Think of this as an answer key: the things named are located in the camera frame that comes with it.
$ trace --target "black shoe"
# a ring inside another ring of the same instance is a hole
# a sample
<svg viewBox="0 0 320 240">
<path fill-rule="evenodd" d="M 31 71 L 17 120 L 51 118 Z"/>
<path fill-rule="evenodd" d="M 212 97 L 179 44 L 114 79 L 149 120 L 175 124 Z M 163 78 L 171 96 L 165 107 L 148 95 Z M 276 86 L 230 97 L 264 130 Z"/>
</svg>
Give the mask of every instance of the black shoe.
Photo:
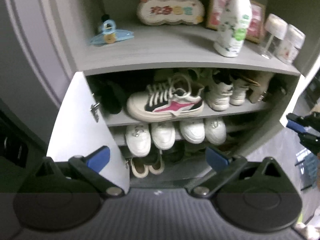
<svg viewBox="0 0 320 240">
<path fill-rule="evenodd" d="M 112 81 L 107 81 L 106 85 L 98 92 L 98 95 L 101 96 L 101 105 L 110 114 L 119 114 L 127 102 L 127 96 L 123 89 Z"/>
<path fill-rule="evenodd" d="M 169 150 L 162 151 L 162 159 L 169 163 L 178 163 L 182 161 L 185 153 L 184 142 L 177 141 Z"/>
<path fill-rule="evenodd" d="M 159 151 L 160 150 L 154 144 L 151 144 L 149 154 L 140 159 L 145 165 L 155 165 L 159 161 Z"/>
</svg>

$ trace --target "pink and white sneaker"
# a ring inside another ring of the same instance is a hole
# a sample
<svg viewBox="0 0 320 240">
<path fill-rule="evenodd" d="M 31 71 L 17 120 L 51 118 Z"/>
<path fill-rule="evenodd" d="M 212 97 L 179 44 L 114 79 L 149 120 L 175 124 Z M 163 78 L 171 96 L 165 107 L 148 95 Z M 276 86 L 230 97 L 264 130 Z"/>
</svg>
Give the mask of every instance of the pink and white sneaker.
<svg viewBox="0 0 320 240">
<path fill-rule="evenodd" d="M 148 85 L 147 91 L 132 94 L 127 101 L 127 110 L 132 117 L 145 122 L 195 116 L 204 108 L 203 89 L 203 85 L 176 73 L 166 83 Z"/>
</svg>

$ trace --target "screw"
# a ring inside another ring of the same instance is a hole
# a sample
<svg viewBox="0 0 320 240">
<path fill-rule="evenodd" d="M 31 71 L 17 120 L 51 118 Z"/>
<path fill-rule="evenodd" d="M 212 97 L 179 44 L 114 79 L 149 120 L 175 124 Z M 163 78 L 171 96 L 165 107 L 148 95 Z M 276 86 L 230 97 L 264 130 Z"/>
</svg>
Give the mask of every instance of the screw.
<svg viewBox="0 0 320 240">
<path fill-rule="evenodd" d="M 110 187 L 106 190 L 106 193 L 112 197 L 116 197 L 122 194 L 122 189 L 119 187 Z"/>
<path fill-rule="evenodd" d="M 207 195 L 210 190 L 207 188 L 207 187 L 196 187 L 193 192 L 196 194 L 196 195 L 199 195 L 199 196 L 205 196 Z"/>
</svg>

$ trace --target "white bottle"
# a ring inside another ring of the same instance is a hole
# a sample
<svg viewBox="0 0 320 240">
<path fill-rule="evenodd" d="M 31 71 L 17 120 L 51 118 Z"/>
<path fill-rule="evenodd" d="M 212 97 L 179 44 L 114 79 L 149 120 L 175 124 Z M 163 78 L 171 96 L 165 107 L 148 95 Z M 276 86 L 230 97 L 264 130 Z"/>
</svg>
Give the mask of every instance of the white bottle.
<svg viewBox="0 0 320 240">
<path fill-rule="evenodd" d="M 221 14 L 214 48 L 225 57 L 238 56 L 252 19 L 250 0 L 231 0 Z"/>
</svg>

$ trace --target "shelf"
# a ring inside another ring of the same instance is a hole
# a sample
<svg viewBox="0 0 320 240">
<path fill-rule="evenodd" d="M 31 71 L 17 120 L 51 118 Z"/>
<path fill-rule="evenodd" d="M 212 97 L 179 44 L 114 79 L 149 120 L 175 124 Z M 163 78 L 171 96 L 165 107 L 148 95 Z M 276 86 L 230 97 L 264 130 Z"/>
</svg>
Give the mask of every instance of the shelf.
<svg viewBox="0 0 320 240">
<path fill-rule="evenodd" d="M 86 75 L 170 67 L 219 67 L 270 71 L 299 76 L 292 65 L 260 56 L 258 46 L 245 41 L 236 58 L 219 55 L 213 48 L 217 32 L 201 25 L 118 24 L 135 38 L 101 47 L 88 46 L 79 71 Z"/>
<path fill-rule="evenodd" d="M 245 124 L 241 124 L 241 125 L 234 125 L 231 124 L 230 122 L 228 122 L 227 120 L 225 120 L 226 123 L 226 127 L 227 127 L 227 133 L 231 133 L 231 132 L 237 132 L 237 131 L 242 131 L 242 130 L 249 130 L 251 128 L 254 127 L 254 123 L 253 122 L 249 122 L 249 123 L 245 123 Z M 179 130 L 179 124 L 178 122 L 176 122 L 175 124 L 176 127 L 176 141 L 180 141 L 183 140 L 184 138 L 182 137 L 180 130 Z M 125 146 L 126 145 L 126 141 L 125 141 L 125 131 L 126 131 L 126 127 L 125 126 L 119 126 L 119 127 L 111 127 L 110 128 L 110 132 L 114 138 L 114 140 L 116 141 L 118 146 Z"/>
<path fill-rule="evenodd" d="M 225 116 L 225 115 L 232 115 L 232 114 L 245 114 L 245 113 L 257 112 L 261 110 L 267 110 L 270 107 L 271 105 L 268 104 L 267 102 L 261 101 L 256 104 L 252 104 L 249 102 L 249 100 L 246 99 L 244 104 L 242 104 L 241 106 L 230 105 L 230 107 L 227 110 L 216 112 L 212 110 L 205 103 L 203 111 L 198 116 L 190 117 L 190 119 L 208 118 L 211 116 Z M 103 113 L 103 116 L 105 118 L 106 124 L 109 127 L 143 123 L 142 121 L 138 121 L 132 118 L 131 116 L 129 116 L 124 110 L 122 110 L 119 114 Z M 185 118 L 175 117 L 172 119 L 172 121 L 181 120 L 181 119 L 185 119 Z"/>
</svg>

